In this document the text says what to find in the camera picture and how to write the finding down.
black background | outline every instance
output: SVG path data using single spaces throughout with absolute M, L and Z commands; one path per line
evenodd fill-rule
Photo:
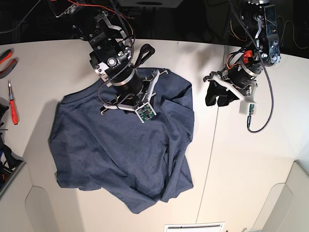
M 68 15 L 56 18 L 48 4 L 42 0 L 25 22 L 14 32 L 0 34 L 0 44 L 15 44 L 34 41 L 76 39 L 72 32 L 74 22 Z M 93 0 L 111 8 L 109 1 Z M 37 0 L 1 0 L 0 30 L 13 28 L 31 9 Z M 233 0 L 237 10 L 242 0 Z M 309 1 L 271 0 L 276 5 L 277 15 L 291 20 L 295 25 L 295 40 L 299 46 L 309 46 Z M 120 11 L 134 19 L 130 24 L 137 39 L 191 41 L 214 44 L 244 45 L 230 33 L 229 20 L 239 37 L 245 37 L 238 22 L 231 15 L 225 0 L 183 0 L 178 8 L 133 7 Z M 278 22 L 282 36 L 283 22 Z M 293 42 L 291 24 L 287 24 L 284 46 L 281 52 L 309 58 L 309 49 L 298 49 Z

wrinkled fabric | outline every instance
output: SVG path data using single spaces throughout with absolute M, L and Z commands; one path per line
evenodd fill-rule
M 194 127 L 191 83 L 168 72 L 155 85 L 157 116 L 144 124 L 123 110 L 100 114 L 101 79 L 64 97 L 49 140 L 60 187 L 105 188 L 135 214 L 193 187 L 184 155 Z M 106 100 L 114 95 L 112 87 L 101 90 Z

pliers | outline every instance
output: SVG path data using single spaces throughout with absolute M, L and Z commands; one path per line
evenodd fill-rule
M 11 49 L 5 51 L 1 56 L 0 56 L 0 65 L 7 60 L 8 58 L 10 58 L 13 54 L 13 51 Z M 10 72 L 15 68 L 16 64 L 17 64 L 17 59 L 13 59 L 11 61 L 11 63 L 8 65 L 8 67 L 6 67 L 4 70 L 0 71 L 0 79 L 5 78 L 8 74 L 10 74 Z

white plastic part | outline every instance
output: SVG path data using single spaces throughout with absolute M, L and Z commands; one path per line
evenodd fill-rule
M 239 108 L 240 114 L 248 115 L 250 105 L 254 105 L 254 113 L 256 113 L 257 103 L 254 101 L 254 95 L 255 95 L 256 88 L 257 88 L 257 84 L 255 80 L 251 82 L 252 87 L 251 87 L 250 96 L 243 96 L 232 84 L 223 81 L 219 75 L 212 76 L 212 79 L 215 82 L 217 82 L 219 85 L 230 90 L 232 93 L 235 94 L 236 97 L 239 98 L 239 100 L 241 101 L 240 108 Z

t-shirt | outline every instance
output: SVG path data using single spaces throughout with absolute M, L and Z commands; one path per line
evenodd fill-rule
M 148 77 L 154 70 L 138 73 Z M 154 87 L 157 115 L 144 124 L 135 113 L 119 109 L 101 115 L 97 89 L 102 83 L 99 79 L 58 104 L 49 142 L 60 187 L 105 188 L 135 214 L 191 189 L 184 155 L 194 127 L 191 83 L 169 70 L 161 75 Z M 100 94 L 115 98 L 112 87 Z

